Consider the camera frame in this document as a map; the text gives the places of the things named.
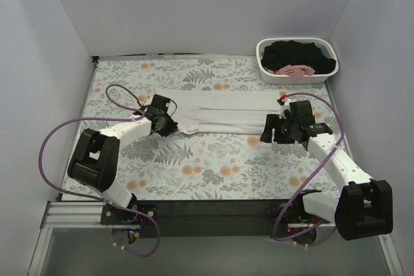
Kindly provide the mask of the white t shirt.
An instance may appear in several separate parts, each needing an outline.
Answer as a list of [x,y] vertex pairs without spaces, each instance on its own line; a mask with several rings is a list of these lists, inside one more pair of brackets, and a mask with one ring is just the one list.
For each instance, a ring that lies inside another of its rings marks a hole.
[[165,90],[155,94],[175,103],[168,114],[182,134],[262,134],[268,114],[278,114],[281,106],[276,92],[228,90]]

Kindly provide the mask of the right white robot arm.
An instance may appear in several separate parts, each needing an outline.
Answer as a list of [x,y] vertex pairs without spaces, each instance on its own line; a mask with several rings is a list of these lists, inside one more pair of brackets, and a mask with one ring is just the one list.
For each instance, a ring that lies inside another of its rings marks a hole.
[[299,222],[314,216],[334,224],[345,240],[387,235],[393,230],[393,191],[385,180],[375,180],[359,168],[341,149],[331,128],[316,123],[310,101],[278,100],[279,114],[269,114],[261,141],[278,144],[298,143],[319,161],[316,172],[326,170],[340,190],[339,198],[324,195],[304,186],[294,193],[279,212],[273,232],[277,231],[286,212],[292,208]]

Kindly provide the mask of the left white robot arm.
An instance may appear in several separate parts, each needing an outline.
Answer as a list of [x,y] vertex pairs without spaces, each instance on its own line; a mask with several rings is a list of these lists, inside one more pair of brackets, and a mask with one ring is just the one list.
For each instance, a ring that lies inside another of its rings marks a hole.
[[68,167],[68,176],[89,187],[103,200],[117,205],[115,216],[123,224],[133,223],[138,209],[131,204],[133,195],[116,179],[120,151],[152,134],[167,137],[178,129],[168,114],[175,102],[154,95],[143,112],[134,112],[131,120],[95,131],[82,131]]

